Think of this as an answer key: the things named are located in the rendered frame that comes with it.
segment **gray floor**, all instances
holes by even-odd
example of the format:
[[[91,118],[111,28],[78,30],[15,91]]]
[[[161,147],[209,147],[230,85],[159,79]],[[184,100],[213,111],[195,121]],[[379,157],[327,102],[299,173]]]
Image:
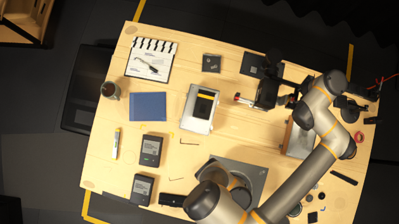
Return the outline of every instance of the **gray floor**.
[[[80,213],[84,189],[79,180],[88,138],[60,128],[68,83],[79,45],[115,44],[138,3],[59,1],[62,10],[53,12],[60,20],[52,50],[0,47],[0,83],[6,84],[0,95],[7,96],[0,109],[0,194],[22,198],[24,223],[87,223]],[[261,0],[147,0],[139,21],[260,52],[278,47],[284,59],[320,72],[332,68],[345,72],[351,43],[355,46],[351,81],[364,87],[396,73],[398,63],[396,46],[379,48],[371,33],[356,38],[345,22],[327,27],[318,13],[297,18],[285,1],[265,6]],[[386,122],[376,127],[374,159],[399,161],[395,139],[387,138],[399,125],[395,82],[396,78],[383,86],[379,116]],[[372,165],[366,183],[395,185],[390,178],[394,171],[395,167]],[[354,223],[367,222],[362,214],[371,212],[368,203],[375,198],[376,187],[365,184]],[[387,197],[399,199],[398,194],[385,192],[380,203]],[[92,194],[89,214],[110,223],[187,223],[97,194]]]

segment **black curtain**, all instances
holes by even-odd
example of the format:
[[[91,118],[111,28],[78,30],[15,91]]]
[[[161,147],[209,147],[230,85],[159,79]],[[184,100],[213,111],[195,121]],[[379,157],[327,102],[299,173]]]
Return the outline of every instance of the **black curtain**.
[[[282,0],[262,0],[267,6]],[[285,0],[297,17],[317,11],[324,23],[335,26],[346,21],[353,34],[371,31],[381,48],[399,48],[399,0]]]

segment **clapperboard stripe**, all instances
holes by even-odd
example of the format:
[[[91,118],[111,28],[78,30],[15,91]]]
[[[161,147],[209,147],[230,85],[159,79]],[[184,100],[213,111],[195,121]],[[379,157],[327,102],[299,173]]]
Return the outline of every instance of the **clapperboard stripe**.
[[[177,44],[163,40],[156,40],[144,37],[133,37],[131,47],[175,54],[177,49]]]

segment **black floor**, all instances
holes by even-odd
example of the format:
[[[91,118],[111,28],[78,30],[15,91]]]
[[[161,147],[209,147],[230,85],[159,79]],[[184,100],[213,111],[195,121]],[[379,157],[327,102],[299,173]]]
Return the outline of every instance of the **black floor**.
[[[0,142],[4,150],[4,145],[8,147],[10,139],[14,138],[21,142],[21,147],[26,147],[22,151],[34,150],[40,154],[50,147],[40,147],[34,141],[31,142],[35,136],[17,134],[38,134],[39,139],[48,138],[51,142],[58,138],[58,142],[68,142],[68,139],[75,138],[74,134],[60,128],[60,122],[77,49],[80,44],[116,44],[124,21],[133,19],[138,4],[139,0],[56,1],[52,17],[58,17],[58,23],[53,49],[45,51],[0,47]],[[375,78],[380,80],[382,76],[387,78],[397,73],[396,46],[381,49],[371,33],[356,38],[345,22],[327,27],[315,12],[297,18],[285,1],[265,6],[261,0],[147,0],[139,22],[189,32],[260,52],[278,47],[284,53],[285,60],[320,72],[332,68],[345,72],[350,43],[354,45],[351,82],[368,87],[374,85]],[[384,123],[376,127],[371,154],[373,159],[399,161],[395,139],[396,127],[399,126],[396,118],[399,91],[395,85],[396,78],[383,85],[379,116],[384,119]],[[52,149],[61,150],[62,147],[56,143],[52,144]],[[80,139],[79,147],[83,152],[86,145],[87,139]],[[3,151],[3,155],[8,155],[8,151]],[[79,159],[82,158],[78,155],[71,159],[75,159],[76,167],[81,167],[82,160]],[[1,156],[2,153],[0,162],[3,160],[3,165],[0,169],[10,167],[5,164],[9,158],[3,156],[1,159]],[[35,162],[30,164],[31,169],[37,171],[47,167]],[[57,167],[56,170],[63,172],[65,168]],[[4,186],[14,189],[13,185],[17,183],[3,184],[3,174],[6,179],[13,170],[0,171],[0,194],[9,195],[7,190],[4,191]],[[391,214],[395,212],[396,201],[399,199],[399,194],[395,192],[395,186],[399,184],[395,178],[398,171],[397,166],[370,164],[354,223],[395,222],[390,217],[393,217]],[[80,174],[77,172],[75,175],[63,175],[52,180],[56,182],[63,178],[74,181],[80,178]],[[43,180],[40,183],[35,179],[30,181],[36,187],[43,184]],[[58,209],[51,207],[52,203],[58,202],[49,199],[55,194],[51,189],[41,192],[42,200],[37,199],[41,203],[34,203],[32,198],[25,199],[32,201],[23,209],[25,223],[87,223],[82,220],[79,212],[82,209],[79,202],[83,202],[84,189],[65,188],[64,194],[70,196],[70,201],[68,206]],[[121,205],[96,194],[92,195],[89,214],[111,223],[184,223]]]

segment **blue folder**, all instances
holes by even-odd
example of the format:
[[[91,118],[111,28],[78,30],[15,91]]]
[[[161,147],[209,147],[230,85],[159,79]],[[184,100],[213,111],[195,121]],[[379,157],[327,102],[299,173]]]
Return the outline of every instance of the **blue folder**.
[[[166,121],[166,92],[131,92],[130,121]]]

